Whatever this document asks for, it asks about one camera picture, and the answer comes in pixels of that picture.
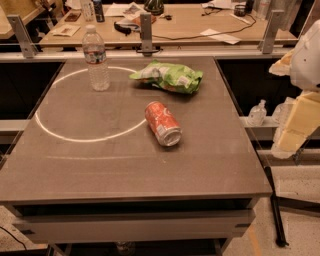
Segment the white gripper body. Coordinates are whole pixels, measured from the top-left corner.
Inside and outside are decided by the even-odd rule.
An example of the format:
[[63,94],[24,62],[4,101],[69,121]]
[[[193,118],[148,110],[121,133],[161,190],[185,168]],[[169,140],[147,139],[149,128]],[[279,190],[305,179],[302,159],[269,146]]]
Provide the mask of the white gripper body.
[[301,90],[320,91],[320,20],[296,44],[290,63],[290,79]]

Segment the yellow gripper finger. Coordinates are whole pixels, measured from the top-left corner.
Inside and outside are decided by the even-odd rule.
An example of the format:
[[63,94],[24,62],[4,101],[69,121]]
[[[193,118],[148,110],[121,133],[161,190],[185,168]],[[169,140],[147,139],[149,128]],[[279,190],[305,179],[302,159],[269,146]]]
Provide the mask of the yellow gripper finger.
[[269,72],[277,76],[285,76],[290,73],[290,63],[293,55],[293,50],[287,52],[281,59],[276,61],[269,68]]
[[303,91],[296,99],[289,116],[279,124],[271,153],[279,159],[294,155],[307,138],[320,126],[320,94]]

